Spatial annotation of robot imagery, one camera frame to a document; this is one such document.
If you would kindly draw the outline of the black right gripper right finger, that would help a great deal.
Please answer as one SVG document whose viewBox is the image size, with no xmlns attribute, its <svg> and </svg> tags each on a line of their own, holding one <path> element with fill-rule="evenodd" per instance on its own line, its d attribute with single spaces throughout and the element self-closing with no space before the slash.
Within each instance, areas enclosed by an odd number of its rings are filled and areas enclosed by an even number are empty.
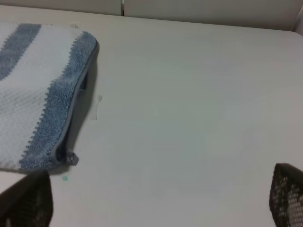
<svg viewBox="0 0 303 227">
<path fill-rule="evenodd" d="M 288 163 L 275 165 L 269 208 L 277 227 L 303 225 L 303 172 L 300 169 Z"/>
</svg>

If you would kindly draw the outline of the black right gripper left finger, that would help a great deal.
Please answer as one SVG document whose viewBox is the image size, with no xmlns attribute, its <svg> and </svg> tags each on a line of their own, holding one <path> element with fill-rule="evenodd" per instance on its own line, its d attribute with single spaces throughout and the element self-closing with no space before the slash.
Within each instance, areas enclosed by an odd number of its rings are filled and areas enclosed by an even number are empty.
<svg viewBox="0 0 303 227">
<path fill-rule="evenodd" d="M 30 173 L 0 194 L 2 227 L 48 227 L 53 194 L 47 171 Z"/>
</svg>

